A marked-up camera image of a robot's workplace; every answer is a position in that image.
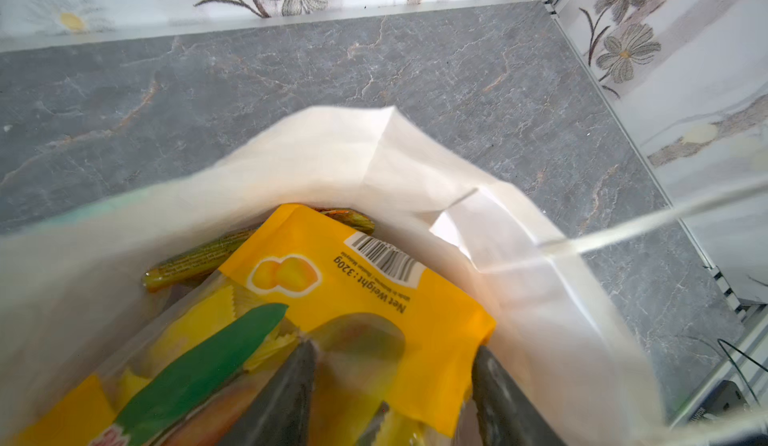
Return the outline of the yellow candy bag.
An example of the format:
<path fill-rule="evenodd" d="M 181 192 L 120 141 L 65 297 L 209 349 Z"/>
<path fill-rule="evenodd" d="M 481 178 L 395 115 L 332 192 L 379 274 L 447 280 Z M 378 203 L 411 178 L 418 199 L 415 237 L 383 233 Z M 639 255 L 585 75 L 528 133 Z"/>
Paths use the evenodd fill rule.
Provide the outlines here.
<path fill-rule="evenodd" d="M 496 323 L 407 254 L 298 204 L 208 276 L 148 292 L 145 230 L 1 256 L 5 445 L 218 445 L 293 350 L 316 351 L 307 445 L 443 445 Z"/>

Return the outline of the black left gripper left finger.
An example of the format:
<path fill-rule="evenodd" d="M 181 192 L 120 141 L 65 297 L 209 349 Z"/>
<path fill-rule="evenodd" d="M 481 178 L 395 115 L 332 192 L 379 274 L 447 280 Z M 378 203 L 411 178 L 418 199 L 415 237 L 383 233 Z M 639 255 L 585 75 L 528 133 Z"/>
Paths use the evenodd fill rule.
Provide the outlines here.
<path fill-rule="evenodd" d="M 218 445 L 307 445 L 315 366 L 301 342 Z"/>

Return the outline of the floral white paper bag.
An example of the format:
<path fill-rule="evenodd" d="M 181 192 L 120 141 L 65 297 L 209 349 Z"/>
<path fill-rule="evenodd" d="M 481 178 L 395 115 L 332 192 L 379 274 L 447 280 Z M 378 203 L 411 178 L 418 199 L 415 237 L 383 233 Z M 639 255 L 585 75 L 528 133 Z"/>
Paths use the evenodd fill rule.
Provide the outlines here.
<path fill-rule="evenodd" d="M 1 240 L 24 251 L 83 234 L 99 243 L 151 230 L 174 248 L 261 224 L 277 208 L 353 209 L 390 244 L 476 300 L 496 323 L 490 349 L 564 445 L 755 445 L 764 409 L 671 428 L 652 368 L 583 254 L 761 192 L 742 186 L 566 238 L 517 188 L 438 145 L 393 108 L 315 107 L 215 165 Z M 451 440 L 484 445 L 470 396 Z"/>

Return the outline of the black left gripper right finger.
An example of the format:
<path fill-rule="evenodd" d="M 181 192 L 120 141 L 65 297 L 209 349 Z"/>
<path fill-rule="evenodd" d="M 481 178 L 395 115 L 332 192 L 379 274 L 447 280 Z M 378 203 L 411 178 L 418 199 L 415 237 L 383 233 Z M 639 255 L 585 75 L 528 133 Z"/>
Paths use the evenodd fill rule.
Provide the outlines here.
<path fill-rule="evenodd" d="M 564 445 L 486 346 L 475 356 L 472 387 L 484 445 Z"/>

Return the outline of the green snack packet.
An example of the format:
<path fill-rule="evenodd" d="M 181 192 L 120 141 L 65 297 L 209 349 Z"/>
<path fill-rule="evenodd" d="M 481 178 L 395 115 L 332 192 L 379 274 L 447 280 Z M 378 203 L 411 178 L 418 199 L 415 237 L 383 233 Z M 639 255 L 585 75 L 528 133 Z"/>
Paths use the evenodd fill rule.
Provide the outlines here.
<path fill-rule="evenodd" d="M 359 232 L 372 234 L 375 223 L 353 209 L 316 209 L 316 212 Z M 151 293 L 196 277 L 208 276 L 232 256 L 259 228 L 260 224 L 229 232 L 212 241 L 166 259 L 149 268 L 142 285 Z"/>

